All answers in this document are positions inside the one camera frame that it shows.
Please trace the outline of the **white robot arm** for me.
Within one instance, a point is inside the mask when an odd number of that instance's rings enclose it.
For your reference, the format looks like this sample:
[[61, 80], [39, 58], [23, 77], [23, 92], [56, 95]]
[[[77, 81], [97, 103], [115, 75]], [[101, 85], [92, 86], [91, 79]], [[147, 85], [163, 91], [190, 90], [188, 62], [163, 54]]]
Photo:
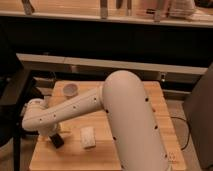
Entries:
[[22, 127], [50, 135], [58, 123], [99, 110], [107, 114], [122, 171], [171, 171], [150, 98], [129, 71], [115, 71], [100, 86], [53, 107], [30, 100]]

